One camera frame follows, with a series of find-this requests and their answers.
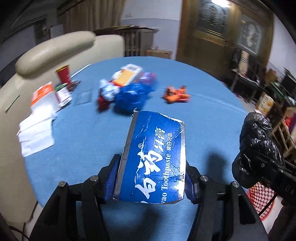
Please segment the black plastic bag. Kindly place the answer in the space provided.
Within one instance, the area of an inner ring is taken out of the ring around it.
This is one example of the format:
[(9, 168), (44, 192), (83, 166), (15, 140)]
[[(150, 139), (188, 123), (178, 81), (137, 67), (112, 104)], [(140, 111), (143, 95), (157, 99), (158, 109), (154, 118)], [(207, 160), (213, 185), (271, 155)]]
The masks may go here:
[(260, 113), (252, 112), (244, 119), (239, 136), (239, 153), (232, 163), (232, 174), (240, 184), (240, 153), (244, 151), (259, 152), (283, 165), (278, 147), (270, 139), (272, 127), (269, 121)]

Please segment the blue toothpaste box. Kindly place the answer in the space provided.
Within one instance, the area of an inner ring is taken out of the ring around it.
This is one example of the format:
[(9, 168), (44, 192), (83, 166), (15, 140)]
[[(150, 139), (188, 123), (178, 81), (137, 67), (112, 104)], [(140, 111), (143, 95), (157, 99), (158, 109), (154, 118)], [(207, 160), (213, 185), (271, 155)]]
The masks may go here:
[(135, 111), (119, 163), (117, 201), (174, 204), (184, 198), (185, 123), (154, 111)]

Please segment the red cloth strip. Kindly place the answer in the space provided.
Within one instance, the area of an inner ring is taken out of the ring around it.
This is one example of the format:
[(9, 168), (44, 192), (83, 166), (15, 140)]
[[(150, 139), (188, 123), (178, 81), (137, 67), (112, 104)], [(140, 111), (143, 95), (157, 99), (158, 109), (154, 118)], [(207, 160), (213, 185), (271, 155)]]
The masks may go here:
[(106, 111), (110, 108), (110, 101), (106, 101), (102, 96), (98, 98), (98, 110), (100, 112)]

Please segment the orange snack wrapper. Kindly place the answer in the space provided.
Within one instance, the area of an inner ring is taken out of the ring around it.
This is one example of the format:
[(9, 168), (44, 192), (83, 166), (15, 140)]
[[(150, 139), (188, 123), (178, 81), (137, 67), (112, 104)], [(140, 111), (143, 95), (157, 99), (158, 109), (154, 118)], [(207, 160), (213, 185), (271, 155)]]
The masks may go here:
[(185, 85), (181, 86), (179, 89), (175, 89), (172, 86), (166, 88), (163, 99), (168, 103), (175, 102), (188, 102), (190, 100), (190, 95), (186, 93), (187, 88)]

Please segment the blue plastic bag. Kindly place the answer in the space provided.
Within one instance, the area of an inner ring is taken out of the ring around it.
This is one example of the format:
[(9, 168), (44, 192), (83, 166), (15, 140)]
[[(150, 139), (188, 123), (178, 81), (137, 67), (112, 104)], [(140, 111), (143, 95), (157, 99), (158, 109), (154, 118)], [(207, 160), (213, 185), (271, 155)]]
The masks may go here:
[(114, 98), (114, 109), (119, 113), (132, 113), (141, 110), (156, 90), (155, 84), (135, 82), (122, 87)]

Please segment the white blue wrapper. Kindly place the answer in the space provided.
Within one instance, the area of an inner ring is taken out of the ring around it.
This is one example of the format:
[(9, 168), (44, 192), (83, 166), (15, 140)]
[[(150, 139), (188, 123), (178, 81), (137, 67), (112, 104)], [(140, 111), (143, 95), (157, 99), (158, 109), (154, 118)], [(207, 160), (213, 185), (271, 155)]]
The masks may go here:
[(105, 101), (112, 102), (115, 96), (119, 93), (120, 87), (113, 84), (106, 79), (100, 80), (100, 95)]

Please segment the red mesh trash basket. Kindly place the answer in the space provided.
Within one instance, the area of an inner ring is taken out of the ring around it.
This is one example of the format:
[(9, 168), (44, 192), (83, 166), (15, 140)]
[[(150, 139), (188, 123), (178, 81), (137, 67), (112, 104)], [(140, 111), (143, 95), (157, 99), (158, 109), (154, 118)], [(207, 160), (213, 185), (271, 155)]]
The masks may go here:
[(273, 208), (275, 192), (257, 182), (246, 193), (261, 221), (265, 220)]

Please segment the wooden chair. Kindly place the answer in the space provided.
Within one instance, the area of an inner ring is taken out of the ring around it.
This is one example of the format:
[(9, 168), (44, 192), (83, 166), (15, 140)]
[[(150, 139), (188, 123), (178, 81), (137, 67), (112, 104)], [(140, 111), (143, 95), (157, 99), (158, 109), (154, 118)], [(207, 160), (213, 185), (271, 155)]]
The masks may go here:
[(295, 107), (289, 107), (278, 124), (273, 128), (271, 139), (282, 157), (295, 164)]

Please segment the beige leather sofa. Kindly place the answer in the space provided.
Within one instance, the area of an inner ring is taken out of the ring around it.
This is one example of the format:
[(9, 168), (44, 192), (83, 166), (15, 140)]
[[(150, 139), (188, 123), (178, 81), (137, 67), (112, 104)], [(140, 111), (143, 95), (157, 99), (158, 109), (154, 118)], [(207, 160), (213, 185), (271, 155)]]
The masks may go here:
[(59, 83), (59, 68), (68, 65), (77, 71), (87, 64), (123, 57), (124, 44), (120, 35), (72, 32), (36, 45), (16, 62), (15, 75), (1, 88), (1, 215), (5, 221), (28, 221), (36, 200), (17, 137), (21, 121), (35, 105), (57, 100), (54, 85)]

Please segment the blue table cloth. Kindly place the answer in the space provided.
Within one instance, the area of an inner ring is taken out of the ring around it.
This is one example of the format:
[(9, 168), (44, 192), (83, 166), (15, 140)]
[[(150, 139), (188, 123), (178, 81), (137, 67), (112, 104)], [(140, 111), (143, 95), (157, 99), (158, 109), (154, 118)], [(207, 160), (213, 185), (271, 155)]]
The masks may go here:
[[(101, 113), (100, 80), (128, 64), (155, 73), (156, 90), (127, 114), (119, 99)], [(185, 196), (185, 165), (217, 183), (233, 181), (241, 102), (204, 71), (156, 57), (102, 61), (77, 77), (72, 101), (53, 120), (53, 146), (25, 158), (39, 204), (60, 181), (82, 183), (120, 154), (116, 187), (102, 206), (111, 240), (187, 240), (198, 207)]]

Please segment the dark snack packet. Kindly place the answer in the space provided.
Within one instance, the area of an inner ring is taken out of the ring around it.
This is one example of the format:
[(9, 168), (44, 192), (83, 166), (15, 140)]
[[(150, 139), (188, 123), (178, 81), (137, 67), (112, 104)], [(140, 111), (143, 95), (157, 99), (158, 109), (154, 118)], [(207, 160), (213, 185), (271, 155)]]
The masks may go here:
[(67, 89), (69, 92), (73, 92), (75, 88), (81, 83), (79, 80), (70, 81), (69, 84), (67, 84)]

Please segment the green candy wrapper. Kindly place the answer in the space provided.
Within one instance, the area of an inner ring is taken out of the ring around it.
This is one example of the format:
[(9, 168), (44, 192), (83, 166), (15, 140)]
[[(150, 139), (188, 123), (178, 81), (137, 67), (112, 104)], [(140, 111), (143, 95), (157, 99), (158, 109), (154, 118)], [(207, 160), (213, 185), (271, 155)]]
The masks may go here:
[(66, 87), (67, 85), (68, 85), (67, 83), (57, 84), (57, 85), (55, 86), (55, 92), (57, 92), (57, 91), (63, 89), (63, 88)]

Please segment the brown cardboard box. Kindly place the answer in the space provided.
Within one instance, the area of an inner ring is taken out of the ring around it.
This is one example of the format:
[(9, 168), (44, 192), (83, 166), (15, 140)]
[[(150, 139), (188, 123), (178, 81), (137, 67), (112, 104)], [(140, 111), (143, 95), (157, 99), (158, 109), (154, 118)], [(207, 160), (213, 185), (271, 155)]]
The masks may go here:
[(171, 59), (172, 51), (161, 49), (148, 49), (145, 51), (145, 56), (158, 57), (164, 59)]

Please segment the wooden double door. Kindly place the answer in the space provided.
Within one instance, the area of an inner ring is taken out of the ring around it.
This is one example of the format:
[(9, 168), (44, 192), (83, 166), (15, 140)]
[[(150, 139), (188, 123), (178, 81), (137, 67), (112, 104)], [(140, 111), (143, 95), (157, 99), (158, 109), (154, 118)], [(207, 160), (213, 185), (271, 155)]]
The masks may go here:
[(176, 60), (221, 80), (236, 49), (266, 66), (273, 13), (262, 1), (183, 1)]

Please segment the beige curtain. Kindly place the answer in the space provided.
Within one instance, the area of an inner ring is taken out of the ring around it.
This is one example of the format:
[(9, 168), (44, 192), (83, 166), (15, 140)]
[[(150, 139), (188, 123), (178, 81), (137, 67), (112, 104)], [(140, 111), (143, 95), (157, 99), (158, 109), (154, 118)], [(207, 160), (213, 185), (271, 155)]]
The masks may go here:
[(65, 1), (57, 8), (64, 33), (95, 31), (119, 25), (125, 0)]

